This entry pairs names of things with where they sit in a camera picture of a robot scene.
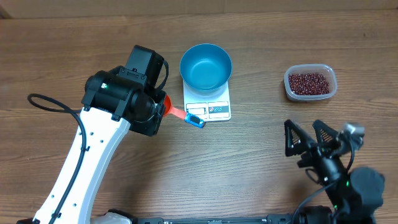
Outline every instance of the wooden table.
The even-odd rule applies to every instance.
[[[81,107],[86,79],[124,65],[135,44],[170,64],[165,90],[182,108],[178,65],[199,43],[233,60],[232,119],[197,129],[167,117],[157,136],[129,133],[108,167],[93,216],[119,208],[138,217],[260,216],[293,212],[319,186],[284,156],[286,119],[312,133],[322,119],[366,127],[354,167],[386,176],[379,223],[398,212],[398,11],[275,12],[196,16],[0,21],[0,223],[33,217],[51,191],[76,131],[70,115],[31,106],[41,93]],[[292,103],[292,65],[334,68],[337,94]],[[343,158],[348,162],[349,155]],[[322,194],[313,204],[331,206]]]

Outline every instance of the white container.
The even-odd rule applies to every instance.
[[[329,94],[324,95],[297,95],[289,85],[289,74],[322,73],[329,83]],[[324,64],[305,64],[291,66],[285,73],[285,90],[287,98],[292,101],[315,101],[331,98],[337,91],[336,75],[331,67]]]

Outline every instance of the container of red beans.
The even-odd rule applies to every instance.
[[[325,100],[337,91],[335,72],[324,64],[294,65],[286,71],[284,81],[292,101]]]

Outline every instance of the blue bowl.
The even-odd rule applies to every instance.
[[[221,88],[231,77],[232,60],[214,44],[193,46],[182,56],[180,72],[185,83],[198,91]]]

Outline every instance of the digital scale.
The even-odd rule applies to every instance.
[[[184,110],[206,122],[229,121],[231,119],[231,102],[229,100],[228,82],[211,93],[194,90],[183,82]]]

